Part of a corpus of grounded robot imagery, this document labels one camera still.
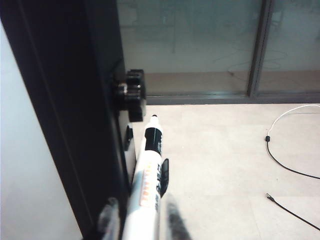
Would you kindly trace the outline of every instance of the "glass window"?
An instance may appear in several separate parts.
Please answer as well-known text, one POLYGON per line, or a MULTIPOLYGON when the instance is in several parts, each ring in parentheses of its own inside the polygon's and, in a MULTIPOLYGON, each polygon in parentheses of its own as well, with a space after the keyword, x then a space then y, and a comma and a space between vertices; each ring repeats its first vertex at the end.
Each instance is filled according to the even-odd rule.
POLYGON ((276 0, 260 92, 320 92, 320 1, 276 0))
POLYGON ((118 1, 125 66, 147 94, 244 94, 261 0, 118 1))

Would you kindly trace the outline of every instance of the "beige tile floor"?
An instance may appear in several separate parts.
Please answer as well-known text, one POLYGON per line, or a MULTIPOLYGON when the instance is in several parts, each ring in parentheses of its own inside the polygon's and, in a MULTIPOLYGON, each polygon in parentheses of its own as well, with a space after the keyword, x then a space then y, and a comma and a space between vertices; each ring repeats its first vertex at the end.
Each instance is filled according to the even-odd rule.
MULTIPOLYGON (((267 154, 271 123, 299 104, 147 106, 163 126, 171 194, 194 240, 315 240, 320 232, 264 196, 320 226, 320 180, 291 173, 267 154)), ((320 113, 320 108, 301 110, 320 113)), ((139 152, 145 122, 133 125, 139 152)), ((320 114, 290 114, 271 134, 270 149, 288 167, 320 176, 320 114)), ((166 196, 160 239, 165 240, 166 196)))

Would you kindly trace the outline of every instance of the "white marker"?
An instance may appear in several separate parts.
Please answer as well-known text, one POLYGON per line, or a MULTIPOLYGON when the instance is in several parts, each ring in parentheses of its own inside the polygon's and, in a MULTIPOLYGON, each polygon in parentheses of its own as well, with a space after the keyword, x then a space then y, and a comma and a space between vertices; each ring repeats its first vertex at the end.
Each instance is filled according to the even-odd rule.
POLYGON ((158 117, 153 115, 145 127, 135 167, 122 240, 159 239, 160 199, 168 186, 167 182, 161 189, 162 132, 158 117))

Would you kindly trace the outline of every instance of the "floor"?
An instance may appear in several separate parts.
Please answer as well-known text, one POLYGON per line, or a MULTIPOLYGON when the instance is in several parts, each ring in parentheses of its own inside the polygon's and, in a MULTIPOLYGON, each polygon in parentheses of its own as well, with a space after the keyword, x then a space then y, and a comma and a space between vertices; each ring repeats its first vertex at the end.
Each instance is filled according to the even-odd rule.
MULTIPOLYGON (((266 152, 271 123, 298 104, 147 106, 133 125, 138 154, 143 128, 157 114, 169 186, 161 201, 160 239, 167 238, 166 202, 173 197, 194 240, 313 240, 320 232, 265 197, 320 226, 320 181, 289 172, 266 152)), ((320 108, 282 118, 270 149, 286 166, 320 176, 320 108)))
MULTIPOLYGON (((281 91, 317 93, 320 91, 319 76, 320 70, 264 71, 261 74, 263 81, 260 82, 259 89, 265 93, 281 91)), ((226 86, 230 88, 229 93, 245 94, 248 87, 247 71, 147 73, 145 79, 147 90, 153 96, 162 96, 164 93, 168 95, 226 93, 226 86)))

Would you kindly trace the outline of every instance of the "metal frame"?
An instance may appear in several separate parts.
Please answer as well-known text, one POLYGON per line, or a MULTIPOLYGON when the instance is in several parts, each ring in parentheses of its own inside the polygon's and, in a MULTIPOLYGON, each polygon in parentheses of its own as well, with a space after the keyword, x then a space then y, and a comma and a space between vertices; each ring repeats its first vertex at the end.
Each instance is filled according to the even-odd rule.
POLYGON ((320 103, 320 92, 258 92, 268 35, 272 24, 274 4, 275 0, 262 0, 252 64, 245 94, 232 92, 220 94, 214 92, 212 94, 176 93, 148 95, 147 103, 149 105, 320 103))

